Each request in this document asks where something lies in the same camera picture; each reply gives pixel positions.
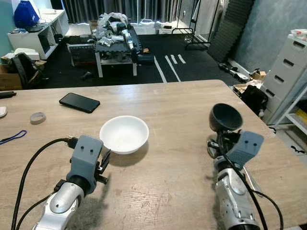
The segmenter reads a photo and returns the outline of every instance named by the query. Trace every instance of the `black cable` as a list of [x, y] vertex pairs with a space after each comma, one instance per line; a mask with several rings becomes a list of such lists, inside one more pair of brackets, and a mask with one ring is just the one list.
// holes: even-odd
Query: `black cable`
[[257, 193], [258, 195], [261, 195], [261, 196], [267, 198], [274, 205], [274, 207], [276, 208], [278, 215], [279, 215], [280, 230], [283, 230], [283, 215], [282, 215], [282, 212], [280, 211], [278, 205], [269, 196], [267, 196], [267, 195], [265, 195], [261, 192], [258, 192], [256, 190], [252, 190], [252, 192]]
[[43, 203], [45, 200], [47, 200], [50, 195], [44, 197], [43, 199], [41, 199], [40, 201], [37, 201], [35, 204], [33, 204], [31, 207], [28, 208], [28, 210], [25, 211], [25, 213], [23, 214], [23, 216], [20, 218], [20, 220], [18, 221], [18, 224], [17, 224], [17, 227], [16, 227], [16, 230], [19, 230], [24, 218], [26, 217], [26, 215], [28, 215], [28, 213], [33, 209], [35, 208], [37, 205]]
[[17, 195], [17, 199], [16, 199], [16, 204], [15, 204], [15, 208], [14, 208], [14, 214], [13, 214], [13, 219], [12, 219], [12, 227], [11, 230], [16, 230], [16, 222], [17, 222], [17, 215], [18, 215], [18, 209], [19, 209], [19, 205], [20, 205], [20, 201], [21, 201], [21, 196], [23, 194], [23, 189], [24, 189], [24, 182], [25, 182], [25, 178], [27, 176], [27, 173], [31, 167], [31, 164], [33, 163], [33, 161], [36, 159], [36, 157], [38, 157], [38, 155], [47, 147], [49, 147], [50, 145], [53, 145], [54, 143], [60, 142], [60, 141], [65, 141], [65, 142], [69, 142], [69, 138], [59, 138], [59, 139], [55, 139], [49, 143], [47, 143], [46, 145], [44, 145], [43, 147], [41, 147], [34, 155], [33, 157], [30, 159], [30, 161], [28, 162], [23, 176], [20, 180], [20, 185], [19, 185], [19, 189], [18, 189], [18, 195]]
[[246, 182], [245, 178], [243, 177], [243, 175], [240, 173], [240, 171], [235, 167], [235, 165], [230, 161], [230, 159], [228, 158], [228, 156], [226, 155], [225, 151], [224, 151], [224, 146], [223, 146], [223, 133], [219, 133], [217, 135], [217, 142], [218, 145], [220, 147], [220, 151], [221, 154], [224, 156], [224, 158], [226, 159], [226, 161], [230, 164], [230, 166], [233, 168], [233, 170], [237, 173], [237, 175], [240, 177], [240, 179], [242, 180], [242, 182], [244, 183], [245, 187], [247, 188], [252, 200], [254, 201], [254, 204], [256, 206], [256, 209], [259, 213], [260, 219], [261, 219], [261, 223], [263, 225], [264, 230], [268, 230], [268, 226], [267, 223], [265, 221], [263, 212], [261, 210], [261, 207], [254, 195], [254, 193], [252, 192], [252, 189], [250, 188], [249, 184]]

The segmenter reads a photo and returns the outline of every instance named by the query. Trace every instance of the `smartphone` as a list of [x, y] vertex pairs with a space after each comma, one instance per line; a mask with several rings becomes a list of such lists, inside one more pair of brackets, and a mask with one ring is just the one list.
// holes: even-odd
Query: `smartphone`
[[88, 97], [77, 95], [75, 93], [68, 93], [60, 101], [60, 104], [63, 104], [67, 107], [77, 109], [88, 114], [92, 113], [95, 108], [100, 105], [100, 102]]

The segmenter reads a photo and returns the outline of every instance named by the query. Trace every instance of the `drawer handle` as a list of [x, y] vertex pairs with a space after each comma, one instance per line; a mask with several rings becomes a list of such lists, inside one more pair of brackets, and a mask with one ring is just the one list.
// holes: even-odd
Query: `drawer handle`
[[284, 59], [283, 60], [283, 64], [287, 67], [287, 68], [291, 68], [292, 66], [294, 66], [294, 63], [292, 63], [291, 61]]
[[266, 90], [265, 92], [270, 98], [273, 98], [275, 96], [275, 94], [271, 90]]
[[279, 83], [279, 84], [282, 84], [284, 82], [284, 79], [278, 77], [277, 75], [275, 75], [274, 77], [276, 79], [276, 81]]
[[297, 47], [297, 48], [299, 48], [299, 49], [304, 49], [304, 48], [305, 48], [305, 45], [304, 45], [304, 44], [299, 43], [299, 42], [297, 42], [297, 41], [294, 41], [294, 42], [293, 42], [293, 46], [295, 46], [295, 47]]

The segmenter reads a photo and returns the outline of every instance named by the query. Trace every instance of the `tape roll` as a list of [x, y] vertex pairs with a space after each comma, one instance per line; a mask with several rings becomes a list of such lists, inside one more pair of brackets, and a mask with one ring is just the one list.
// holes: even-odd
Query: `tape roll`
[[30, 123], [32, 125], [38, 125], [46, 120], [46, 115], [44, 113], [35, 113], [30, 116]]

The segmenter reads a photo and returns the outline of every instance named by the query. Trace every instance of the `blue lanyard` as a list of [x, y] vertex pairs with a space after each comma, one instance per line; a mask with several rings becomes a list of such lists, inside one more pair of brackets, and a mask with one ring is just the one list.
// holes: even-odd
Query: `blue lanyard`
[[27, 134], [27, 131], [21, 130], [19, 133], [15, 134], [14, 136], [12, 136], [10, 138], [5, 138], [5, 139], [0, 140], [0, 145], [3, 145], [3, 144], [5, 144], [5, 143], [7, 143], [11, 140], [14, 140], [14, 139], [22, 138], [26, 134]]

